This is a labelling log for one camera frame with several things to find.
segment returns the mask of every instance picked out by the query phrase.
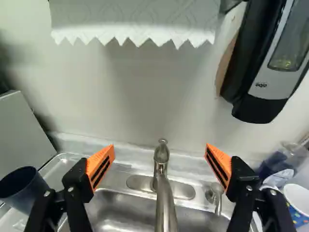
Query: dark blue cup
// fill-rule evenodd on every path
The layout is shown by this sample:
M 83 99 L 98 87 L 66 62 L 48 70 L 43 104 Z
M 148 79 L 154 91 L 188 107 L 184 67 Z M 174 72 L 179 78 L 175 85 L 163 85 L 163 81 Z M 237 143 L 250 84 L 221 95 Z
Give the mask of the dark blue cup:
M 49 189 L 34 167 L 22 167 L 0 181 L 0 200 L 29 215 L 36 198 Z

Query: faucet handle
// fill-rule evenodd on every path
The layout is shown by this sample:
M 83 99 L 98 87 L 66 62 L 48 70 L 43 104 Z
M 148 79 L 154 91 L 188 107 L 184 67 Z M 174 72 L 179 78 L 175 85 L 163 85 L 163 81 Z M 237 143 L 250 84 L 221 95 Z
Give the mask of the faucet handle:
M 222 195 L 224 188 L 219 183 L 212 183 L 210 189 L 206 191 L 205 197 L 211 203 L 215 204 L 215 215 L 220 216 L 222 211 Z
M 224 193 L 224 188 L 217 182 L 211 184 L 211 190 L 218 195 L 222 195 Z
M 166 145 L 166 144 L 168 144 L 168 141 L 166 139 L 161 138 L 161 139 L 159 139 L 159 143 Z
M 159 139 L 160 145 L 154 151 L 154 161 L 160 164 L 167 163 L 169 160 L 168 141 L 166 139 Z

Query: paper towel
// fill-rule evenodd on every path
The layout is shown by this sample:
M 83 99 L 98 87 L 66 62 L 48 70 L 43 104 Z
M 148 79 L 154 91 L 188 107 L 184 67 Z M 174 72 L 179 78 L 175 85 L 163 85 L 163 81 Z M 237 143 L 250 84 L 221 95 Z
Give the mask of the paper towel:
M 137 47 L 151 39 L 199 47 L 214 43 L 220 0 L 50 0 L 52 37 L 74 44 L 99 39 L 106 45 L 129 38 Z

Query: faucet spout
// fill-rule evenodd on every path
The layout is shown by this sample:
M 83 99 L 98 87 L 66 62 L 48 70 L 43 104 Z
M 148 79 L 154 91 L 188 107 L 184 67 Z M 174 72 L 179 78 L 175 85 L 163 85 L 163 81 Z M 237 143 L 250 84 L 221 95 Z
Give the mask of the faucet spout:
M 167 140 L 160 139 L 154 151 L 153 190 L 157 192 L 155 232 L 177 232 L 174 197 L 168 180 L 169 149 Z

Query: sink countertop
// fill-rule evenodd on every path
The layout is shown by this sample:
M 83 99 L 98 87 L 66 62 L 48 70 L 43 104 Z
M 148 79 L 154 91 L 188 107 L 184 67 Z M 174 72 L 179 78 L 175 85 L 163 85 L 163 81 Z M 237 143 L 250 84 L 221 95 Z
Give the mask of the sink countertop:
M 84 140 L 83 136 L 75 136 L 66 134 L 52 134 L 56 138 L 58 146 L 65 152 L 57 155 L 47 165 L 40 169 L 41 175 L 51 188 L 61 190 L 62 176 L 81 158 L 94 154 L 101 150 L 104 146 L 111 144 L 110 141 L 98 140 L 90 138 Z M 136 145 L 128 145 L 121 143 L 113 143 L 115 148 L 115 161 L 111 169 L 107 172 L 106 177 L 101 183 L 101 188 L 113 189 L 126 194 L 138 195 L 150 199 L 156 199 L 156 195 L 149 193 L 136 193 L 136 190 L 127 188 L 124 184 L 112 186 L 109 183 L 114 175 L 123 175 L 123 178 L 129 177 L 131 174 L 153 175 L 153 154 L 154 148 L 139 147 Z M 214 212 L 215 206 L 208 203 L 204 196 L 204 187 L 209 182 L 217 181 L 212 170 L 203 158 L 203 154 L 198 156 L 190 156 L 185 153 L 175 153 L 171 151 L 168 177 L 175 180 L 190 184 L 196 190 L 196 197 L 193 200 L 175 200 L 176 205 L 199 210 L 207 210 Z M 223 215 L 230 218 L 234 204 L 227 197 L 223 196 Z M 15 209 L 10 209 L 3 205 L 0 207 L 0 228 L 6 232 L 23 231 L 27 222 L 27 216 Z

